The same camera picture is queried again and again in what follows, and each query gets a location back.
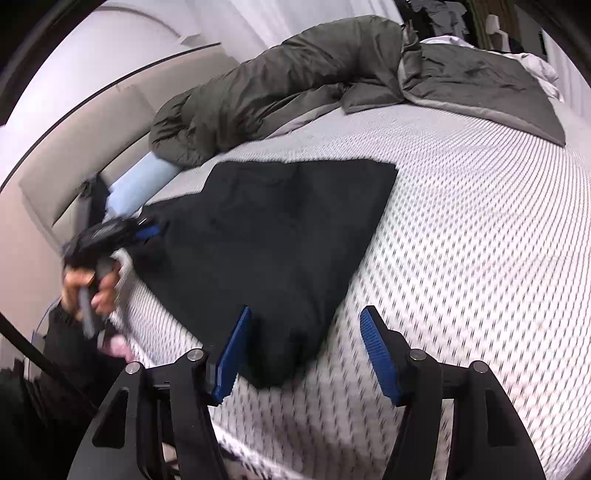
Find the black cable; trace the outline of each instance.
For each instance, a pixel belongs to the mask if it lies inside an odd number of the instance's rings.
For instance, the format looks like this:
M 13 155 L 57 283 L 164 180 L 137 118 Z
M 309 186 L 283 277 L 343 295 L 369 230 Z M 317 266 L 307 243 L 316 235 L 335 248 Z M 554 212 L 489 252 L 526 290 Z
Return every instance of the black cable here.
M 0 334 L 13 344 L 24 356 L 58 382 L 66 391 L 80 400 L 82 407 L 92 416 L 96 414 L 96 406 L 66 378 L 59 367 L 43 355 L 29 342 L 12 323 L 0 312 Z

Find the bed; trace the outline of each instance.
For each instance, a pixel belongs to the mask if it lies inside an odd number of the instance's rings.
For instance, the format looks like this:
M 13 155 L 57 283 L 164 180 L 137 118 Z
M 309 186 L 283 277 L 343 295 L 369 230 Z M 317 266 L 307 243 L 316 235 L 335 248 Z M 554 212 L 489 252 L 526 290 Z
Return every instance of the bed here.
M 213 166 L 230 160 L 360 156 L 400 170 L 315 366 L 281 389 L 257 391 L 238 378 L 211 410 L 220 444 L 273 478 L 379 478 L 402 410 L 381 394 L 361 341 L 359 313 L 374 304 L 390 328 L 439 361 L 489 363 L 548 479 L 565 478 L 591 440 L 591 164 L 576 131 L 566 133 L 561 148 L 425 107 L 335 110 L 170 181 L 150 202 L 198 192 Z M 129 256 L 119 257 L 113 321 L 136 358 L 161 365 L 200 346 Z M 451 424 L 446 403 L 433 478 L 444 478 Z

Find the white curtain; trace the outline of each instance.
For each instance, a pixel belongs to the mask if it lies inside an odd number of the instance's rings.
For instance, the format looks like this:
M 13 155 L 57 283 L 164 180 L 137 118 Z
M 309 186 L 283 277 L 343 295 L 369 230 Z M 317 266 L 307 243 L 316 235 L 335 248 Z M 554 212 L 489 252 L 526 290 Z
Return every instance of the white curtain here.
M 187 0 L 207 41 L 221 41 L 238 61 L 314 25 L 360 15 L 402 23 L 394 0 Z
M 564 103 L 591 124 L 591 87 L 562 48 L 546 32 L 543 35 L 548 63 L 558 73 L 556 84 L 564 96 Z

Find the human hand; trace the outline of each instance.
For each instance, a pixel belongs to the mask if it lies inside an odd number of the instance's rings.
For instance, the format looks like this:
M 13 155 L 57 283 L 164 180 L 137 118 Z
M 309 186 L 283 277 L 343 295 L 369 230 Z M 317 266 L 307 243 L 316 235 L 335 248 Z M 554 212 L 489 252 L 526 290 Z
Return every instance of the human hand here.
M 115 299 L 117 297 L 115 286 L 119 281 L 120 269 L 121 264 L 115 261 L 113 270 L 100 281 L 99 292 L 90 302 L 94 310 L 100 315 L 107 315 L 115 311 Z M 82 311 L 78 304 L 78 291 L 81 287 L 88 287 L 94 277 L 95 273 L 92 270 L 66 267 L 64 271 L 61 307 L 78 321 L 82 320 Z

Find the folded blanket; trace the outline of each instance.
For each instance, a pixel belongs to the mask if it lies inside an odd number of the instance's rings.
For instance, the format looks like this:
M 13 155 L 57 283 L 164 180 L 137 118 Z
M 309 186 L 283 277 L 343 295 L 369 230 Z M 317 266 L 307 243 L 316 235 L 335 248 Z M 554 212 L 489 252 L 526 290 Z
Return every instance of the folded blanket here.
M 482 50 L 421 45 L 410 27 L 403 35 L 400 25 L 376 16 L 309 28 L 173 97 L 156 114 L 150 143 L 160 158 L 195 167 L 339 106 L 352 113 L 405 98 L 564 146 L 552 106 L 519 63 Z
M 145 207 L 167 233 L 129 253 L 206 348 L 226 344 L 248 305 L 241 374 L 281 385 L 316 357 L 396 176 L 372 160 L 220 163 L 200 193 Z

